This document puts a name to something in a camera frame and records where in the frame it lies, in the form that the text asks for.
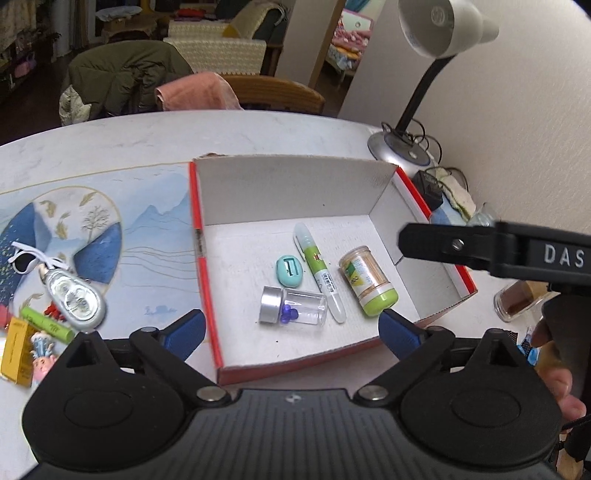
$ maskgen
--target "red toy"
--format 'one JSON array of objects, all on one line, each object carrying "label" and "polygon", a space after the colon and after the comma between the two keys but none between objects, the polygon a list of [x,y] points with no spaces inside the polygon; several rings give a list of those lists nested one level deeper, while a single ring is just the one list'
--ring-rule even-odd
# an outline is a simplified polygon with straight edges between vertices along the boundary
[{"label": "red toy", "polygon": [[43,315],[53,318],[54,320],[58,320],[60,322],[65,322],[66,318],[61,314],[61,312],[57,309],[53,302],[49,304],[47,309],[43,312]]}]

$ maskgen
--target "white lamp shade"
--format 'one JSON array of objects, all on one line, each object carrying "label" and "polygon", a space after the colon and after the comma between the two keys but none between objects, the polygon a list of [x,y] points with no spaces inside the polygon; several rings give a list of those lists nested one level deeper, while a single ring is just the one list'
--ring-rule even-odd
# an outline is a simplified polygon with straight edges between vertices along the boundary
[{"label": "white lamp shade", "polygon": [[499,26],[467,0],[398,0],[400,24],[411,47],[444,59],[494,40]]}]

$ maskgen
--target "blue gripper pad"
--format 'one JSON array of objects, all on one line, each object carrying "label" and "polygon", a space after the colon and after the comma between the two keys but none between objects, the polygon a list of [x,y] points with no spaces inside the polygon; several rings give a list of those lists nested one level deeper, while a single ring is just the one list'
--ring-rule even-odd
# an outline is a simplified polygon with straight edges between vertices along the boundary
[{"label": "blue gripper pad", "polygon": [[161,344],[181,360],[189,355],[205,338],[205,315],[201,310],[191,310],[160,333]]},{"label": "blue gripper pad", "polygon": [[380,340],[398,360],[408,357],[426,338],[423,329],[391,309],[384,310],[380,314],[378,332]]}]

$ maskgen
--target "olive green jacket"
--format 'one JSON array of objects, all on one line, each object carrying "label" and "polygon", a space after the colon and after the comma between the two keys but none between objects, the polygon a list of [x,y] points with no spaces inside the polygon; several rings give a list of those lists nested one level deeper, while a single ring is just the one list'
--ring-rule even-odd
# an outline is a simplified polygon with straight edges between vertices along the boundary
[{"label": "olive green jacket", "polygon": [[[193,71],[180,53],[158,40],[129,40],[91,48],[72,60],[62,97],[72,90],[90,105],[87,120],[155,110],[154,89]],[[72,119],[62,123],[77,123]]]}]

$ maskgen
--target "desk lamp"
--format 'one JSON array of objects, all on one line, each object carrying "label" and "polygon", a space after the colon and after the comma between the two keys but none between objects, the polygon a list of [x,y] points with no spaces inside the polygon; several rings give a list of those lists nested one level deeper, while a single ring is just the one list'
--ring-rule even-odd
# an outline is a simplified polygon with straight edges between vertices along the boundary
[{"label": "desk lamp", "polygon": [[396,127],[382,124],[383,131],[369,137],[368,147],[377,160],[400,165],[412,177],[431,163],[427,152],[407,133],[427,90],[453,57],[494,40],[499,27],[467,0],[398,0],[398,13],[410,46],[435,61],[417,85]]}]

